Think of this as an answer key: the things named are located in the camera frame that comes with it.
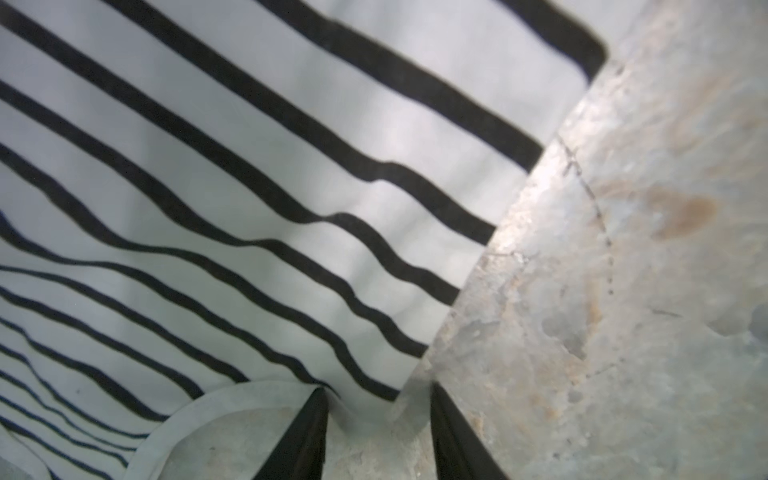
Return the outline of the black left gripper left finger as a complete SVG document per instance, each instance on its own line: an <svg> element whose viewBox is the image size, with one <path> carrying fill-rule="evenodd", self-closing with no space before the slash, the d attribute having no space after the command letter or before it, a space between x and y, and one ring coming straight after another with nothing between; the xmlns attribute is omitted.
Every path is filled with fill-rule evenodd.
<svg viewBox="0 0 768 480"><path fill-rule="evenodd" d="M320 480L328 418L328 397L324 389L316 388L253 479Z"/></svg>

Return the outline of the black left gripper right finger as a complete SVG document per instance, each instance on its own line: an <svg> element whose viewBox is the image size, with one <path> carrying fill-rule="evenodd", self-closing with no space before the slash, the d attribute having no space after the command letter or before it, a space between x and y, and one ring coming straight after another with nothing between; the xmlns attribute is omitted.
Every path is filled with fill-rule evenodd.
<svg viewBox="0 0 768 480"><path fill-rule="evenodd" d="M507 479L447 391L433 382L430 423L439 480Z"/></svg>

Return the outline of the black white striped tank top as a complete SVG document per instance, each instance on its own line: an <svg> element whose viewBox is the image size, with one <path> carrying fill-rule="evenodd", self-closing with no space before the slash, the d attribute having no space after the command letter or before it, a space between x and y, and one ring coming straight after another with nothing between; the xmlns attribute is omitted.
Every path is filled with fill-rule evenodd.
<svg viewBox="0 0 768 480"><path fill-rule="evenodd" d="M640 1L5 1L1 458L389 413Z"/></svg>

